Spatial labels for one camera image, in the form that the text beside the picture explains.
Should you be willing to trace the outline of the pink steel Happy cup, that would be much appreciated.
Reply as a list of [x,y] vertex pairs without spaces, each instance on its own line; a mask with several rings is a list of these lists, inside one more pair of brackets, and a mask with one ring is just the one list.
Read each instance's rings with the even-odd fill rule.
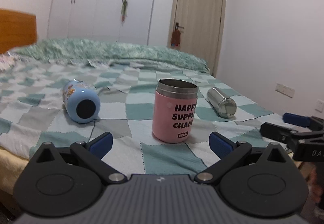
[[155,90],[153,135],[166,143],[180,143],[190,134],[198,87],[187,81],[160,79]]

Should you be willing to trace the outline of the silver steel bottle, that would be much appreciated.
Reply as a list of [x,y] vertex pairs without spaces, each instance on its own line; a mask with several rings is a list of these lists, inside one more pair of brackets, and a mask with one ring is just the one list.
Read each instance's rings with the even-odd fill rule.
[[233,118],[237,105],[233,99],[227,96],[219,88],[212,87],[207,91],[207,99],[217,112],[218,116],[224,119]]

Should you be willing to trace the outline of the light blue cartoon bottle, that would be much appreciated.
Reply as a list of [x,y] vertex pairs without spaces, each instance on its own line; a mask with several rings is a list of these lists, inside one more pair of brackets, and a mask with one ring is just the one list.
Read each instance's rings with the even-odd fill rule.
[[63,88],[63,103],[71,120],[86,124],[98,118],[100,98],[85,82],[70,80]]

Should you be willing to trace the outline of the checkered teal bed blanket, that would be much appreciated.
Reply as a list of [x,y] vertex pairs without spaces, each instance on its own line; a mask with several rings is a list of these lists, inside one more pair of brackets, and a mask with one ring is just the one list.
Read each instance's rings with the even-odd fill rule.
[[[199,87],[191,134],[183,143],[166,144],[151,133],[155,88],[163,78]],[[97,120],[78,124],[69,118],[63,87],[72,79],[84,81],[98,93],[101,109]],[[212,87],[235,101],[233,118],[221,118],[209,103],[207,91]],[[278,114],[196,71],[16,62],[1,73],[1,185],[16,181],[43,142],[67,147],[78,140],[91,141],[106,131],[113,134],[114,143],[103,160],[123,174],[192,175],[218,160],[209,148],[211,132],[265,147],[268,140],[259,132],[265,122],[283,125]]]

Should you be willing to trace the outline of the floral patterned pillow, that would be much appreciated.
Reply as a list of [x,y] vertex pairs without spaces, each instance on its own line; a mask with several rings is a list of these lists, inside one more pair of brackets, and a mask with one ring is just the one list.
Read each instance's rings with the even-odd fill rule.
[[0,72],[11,69],[19,57],[11,52],[5,52],[0,54]]

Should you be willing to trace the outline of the fluffy green duvet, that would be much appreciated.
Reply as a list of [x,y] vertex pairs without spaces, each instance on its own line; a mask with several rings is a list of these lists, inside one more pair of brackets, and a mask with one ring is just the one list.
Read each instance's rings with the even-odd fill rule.
[[169,71],[187,69],[209,74],[205,60],[167,47],[94,41],[89,39],[44,39],[9,51],[24,58],[58,64],[134,64],[138,68]]

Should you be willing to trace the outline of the beige wooden door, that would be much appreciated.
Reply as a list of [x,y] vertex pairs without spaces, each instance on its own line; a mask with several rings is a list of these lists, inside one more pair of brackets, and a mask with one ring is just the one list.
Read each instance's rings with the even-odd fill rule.
[[167,47],[175,23],[184,27],[179,51],[202,58],[215,76],[224,31],[226,0],[173,0]]

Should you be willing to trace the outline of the orange wooden headboard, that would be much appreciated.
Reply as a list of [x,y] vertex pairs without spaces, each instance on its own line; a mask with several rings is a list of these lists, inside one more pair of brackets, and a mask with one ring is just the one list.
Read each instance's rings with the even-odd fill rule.
[[0,10],[0,53],[34,44],[37,41],[36,16],[30,13]]

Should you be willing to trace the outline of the white wardrobe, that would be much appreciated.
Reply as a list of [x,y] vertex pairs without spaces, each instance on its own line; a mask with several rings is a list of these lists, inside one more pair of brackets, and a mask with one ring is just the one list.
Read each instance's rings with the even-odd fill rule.
[[52,0],[47,37],[146,45],[153,4],[154,0],[128,0],[122,23],[122,0]]

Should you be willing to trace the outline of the green toy on wardrobe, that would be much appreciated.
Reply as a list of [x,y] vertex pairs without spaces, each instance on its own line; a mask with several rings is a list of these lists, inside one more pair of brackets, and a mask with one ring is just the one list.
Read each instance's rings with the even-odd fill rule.
[[124,23],[127,16],[128,0],[122,0],[121,22]]

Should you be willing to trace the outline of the small white wall switch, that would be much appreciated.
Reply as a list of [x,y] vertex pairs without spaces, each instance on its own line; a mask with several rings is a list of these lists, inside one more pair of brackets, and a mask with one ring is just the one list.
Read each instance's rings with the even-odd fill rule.
[[323,110],[324,110],[324,101],[323,101],[323,100],[318,99],[318,100],[316,101],[315,110],[316,110],[317,112],[320,112],[320,113],[323,112]]

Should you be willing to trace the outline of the white wall socket plate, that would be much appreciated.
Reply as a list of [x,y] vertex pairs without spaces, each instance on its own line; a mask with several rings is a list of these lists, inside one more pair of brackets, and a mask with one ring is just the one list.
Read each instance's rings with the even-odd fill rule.
[[294,93],[295,93],[295,89],[285,86],[283,84],[277,84],[275,91],[289,97],[289,98],[293,98],[294,97]]

